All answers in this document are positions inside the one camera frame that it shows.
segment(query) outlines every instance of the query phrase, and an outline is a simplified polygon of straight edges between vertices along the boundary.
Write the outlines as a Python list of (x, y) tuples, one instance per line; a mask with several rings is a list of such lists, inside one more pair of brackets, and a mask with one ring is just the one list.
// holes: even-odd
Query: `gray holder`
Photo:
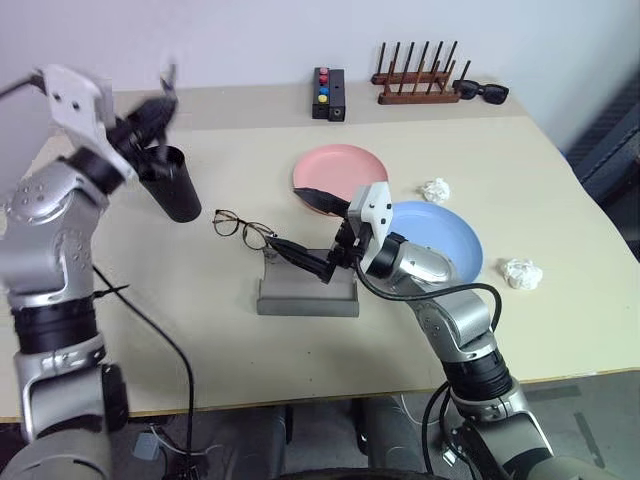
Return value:
[[(328, 253), (328, 250), (309, 251), (322, 258)], [(357, 317), (360, 305), (356, 277), (352, 270), (337, 267), (331, 281), (324, 284), (267, 248), (257, 308), (259, 315)]]

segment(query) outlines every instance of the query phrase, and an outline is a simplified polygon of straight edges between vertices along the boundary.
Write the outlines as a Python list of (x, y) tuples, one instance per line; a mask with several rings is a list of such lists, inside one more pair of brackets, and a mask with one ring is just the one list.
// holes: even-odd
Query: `eyeglasses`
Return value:
[(494, 105), (503, 104), (507, 99), (507, 95), (509, 95), (507, 87), (496, 85), (495, 83), (480, 85), (473, 80), (455, 80), (453, 89), (460, 93), (460, 98), (463, 100), (471, 100), (476, 95), (482, 95), (485, 102), (493, 103)]
[(267, 246), (267, 237), (277, 237), (266, 225), (258, 222), (245, 222), (230, 210), (216, 210), (213, 228), (218, 235), (230, 237), (242, 227), (242, 240), (252, 250), (263, 250)]

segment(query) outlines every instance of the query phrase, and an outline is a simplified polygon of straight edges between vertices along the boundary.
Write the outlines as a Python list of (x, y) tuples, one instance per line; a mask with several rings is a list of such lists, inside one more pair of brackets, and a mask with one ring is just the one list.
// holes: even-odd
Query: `white wall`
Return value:
[[(60, 62), (110, 77), (115, 89), (155, 88), (171, 56), (184, 87), (302, 82), (321, 64), (364, 80), (381, 41), (427, 39), (459, 40), (469, 76), (500, 78), (566, 149), (638, 63), (640, 2), (7, 0), (0, 85)], [(3, 130), (5, 151), (40, 138)]]

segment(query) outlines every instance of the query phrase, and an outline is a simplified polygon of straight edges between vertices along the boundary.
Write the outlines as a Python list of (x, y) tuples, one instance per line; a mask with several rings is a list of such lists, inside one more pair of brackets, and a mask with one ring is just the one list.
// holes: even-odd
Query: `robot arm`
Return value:
[[(615, 477), (576, 459), (554, 457), (520, 384), (500, 354), (489, 309), (472, 289), (460, 285), (443, 254), (389, 233), (391, 201), (386, 183), (361, 187), (353, 202), (326, 192), (296, 190), (314, 208), (344, 218), (327, 259), (309, 258), (304, 247), (280, 238), (269, 244), (323, 281), (336, 266), (355, 268), (360, 281), (387, 300), (405, 301), (438, 356), (451, 399), (464, 423), (458, 443), (485, 479), (611, 480)], [(381, 280), (380, 289), (369, 276)]]
[[(14, 361), (30, 445), (2, 479), (109, 478), (107, 432), (125, 424), (128, 406), (120, 369), (101, 363), (91, 237), (108, 195), (135, 176), (178, 221), (197, 217), (200, 203), (184, 159), (162, 145), (177, 106), (171, 82), (125, 119), (113, 115), (108, 87), (76, 71), (49, 66), (36, 84), (78, 149), (24, 179), (5, 208), (0, 279), (20, 346)], [(154, 141), (161, 146), (149, 150)]]

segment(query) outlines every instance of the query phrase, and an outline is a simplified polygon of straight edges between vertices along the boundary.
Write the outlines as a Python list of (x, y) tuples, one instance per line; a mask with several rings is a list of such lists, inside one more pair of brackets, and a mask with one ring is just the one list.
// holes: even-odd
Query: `cable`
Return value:
[(358, 279), (360, 279), (360, 282), (362, 282), (367, 290), (380, 298), (384, 298), (385, 300), (390, 300), (392, 302), (417, 302), (420, 300), (431, 300), (432, 298), (442, 297), (443, 295), (450, 295), (457, 292), (463, 292), (465, 290), (486, 290), (491, 293), (491, 295), (493, 295), (495, 301), (493, 318), (491, 320), (491, 330), (495, 330), (498, 326), (498, 322), (500, 321), (500, 314), (502, 313), (502, 297), (500, 297), (500, 293), (494, 286), (487, 283), (467, 283), (465, 285), (456, 285), (453, 287), (442, 288), (440, 290), (425, 292), (419, 295), (399, 295), (395, 293), (385, 292), (384, 290), (376, 287), (373, 283), (371, 283), (371, 281), (367, 278), (367, 275), (362, 270), (362, 267), (360, 266), (359, 258), (356, 258), (355, 266), (356, 273), (358, 274)]
[(160, 425), (156, 425), (155, 423), (150, 423), (149, 427), (155, 427), (156, 428), (156, 433), (162, 437), (166, 442), (169, 443), (169, 445), (171, 445), (173, 448), (177, 448), (180, 449), (180, 447), (178, 446), (178, 444), (175, 442), (175, 440), (173, 438), (171, 438), (171, 436), (167, 433), (167, 431)]
[[(114, 289), (113, 284), (105, 277), (105, 275), (100, 271), (97, 266), (93, 266), (93, 271), (96, 272), (96, 275), (100, 277), (100, 279), (107, 285), (107, 287)], [(182, 363), (184, 363), (184, 368), (187, 371), (187, 379), (189, 381), (189, 410), (187, 412), (187, 448), (184, 452), (186, 455), (186, 470), (189, 471), (191, 467), (191, 440), (193, 438), (193, 411), (194, 411), (194, 380), (193, 380), (193, 370), (191, 369), (191, 364), (189, 363), (189, 359), (184, 354), (184, 352), (180, 349), (180, 347), (167, 335), (164, 331), (148, 316), (146, 316), (138, 307), (136, 307), (133, 303), (127, 300), (119, 291), (114, 291), (114, 295), (116, 295), (122, 303), (124, 303), (133, 313), (135, 313), (138, 317), (140, 317), (143, 321), (145, 321), (151, 328), (153, 328), (158, 335), (160, 335), (171, 348), (175, 350), (178, 354)]]
[[(411, 420), (411, 422), (415, 423), (416, 425), (422, 426), (422, 422), (419, 422), (418, 420), (413, 418), (413, 415), (411, 415), (411, 412), (409, 412), (409, 409), (407, 408), (407, 404), (404, 400), (404, 394), (402, 393), (400, 394), (400, 401), (402, 402), (402, 408), (404, 409), (404, 413), (407, 415), (407, 417), (409, 417), (409, 420)], [(438, 420), (433, 420), (432, 422), (429, 422), (429, 426), (435, 425), (436, 423), (438, 423)]]
[(444, 394), (444, 398), (442, 399), (442, 404), (440, 405), (440, 415), (438, 416), (438, 420), (440, 423), (440, 435), (442, 436), (442, 439), (444, 440), (444, 442), (447, 444), (447, 447), (449, 447), (449, 450), (451, 450), (456, 457), (458, 457), (462, 462), (464, 462), (467, 465), (467, 467), (469, 468), (469, 473), (471, 474), (472, 480), (476, 480), (476, 474), (473, 471), (473, 468), (471, 467), (471, 463), (469, 462), (469, 459), (467, 459), (467, 457), (458, 450), (458, 447), (453, 444), (453, 442), (451, 441), (447, 433), (447, 428), (445, 424), (445, 415), (447, 412), (447, 406), (449, 405), (449, 400), (451, 400), (451, 387), (447, 388), (447, 391)]
[(5, 97), (17, 90), (20, 90), (22, 87), (26, 87), (27, 85), (33, 85), (44, 91), (44, 79), (42, 78), (42, 75), (33, 74), (21, 80), (18, 80), (11, 85), (7, 85), (5, 88), (0, 90), (0, 98)]
[[(180, 449), (180, 448), (176, 448), (173, 445), (171, 445), (169, 442), (167, 442), (164, 438), (162, 438), (158, 432), (156, 431), (155, 427), (153, 425), (149, 425), (149, 428), (151, 429), (151, 433), (153, 433), (153, 436), (156, 437), (156, 439), (168, 450), (171, 450), (173, 453), (177, 453), (179, 455), (186, 455), (187, 452), (185, 452), (184, 450)], [(207, 448), (205, 448), (204, 450), (199, 450), (199, 451), (192, 451), (190, 453), (190, 455), (192, 457), (205, 457), (209, 454), (209, 452), (211, 450), (215, 450), (216, 448), (224, 448), (224, 445), (222, 445), (221, 443), (216, 443), (214, 445), (209, 445)]]
[(429, 402), (427, 403), (427, 408), (424, 409), (424, 415), (422, 416), (422, 456), (424, 458), (424, 466), (427, 470), (427, 473), (433, 475), (433, 466), (431, 465), (431, 458), (429, 458), (429, 439), (427, 437), (427, 428), (429, 427), (429, 415), (431, 414), (431, 410), (435, 405), (438, 397), (442, 395), (442, 393), (449, 388), (449, 382), (444, 382), (442, 385), (438, 387), (438, 389), (433, 392)]
[(162, 447), (160, 447), (160, 453), (164, 458), (164, 473), (162, 474), (162, 478), (164, 478), (167, 476), (167, 473), (169, 472), (169, 457), (167, 456), (167, 452), (165, 451), (165, 449)]

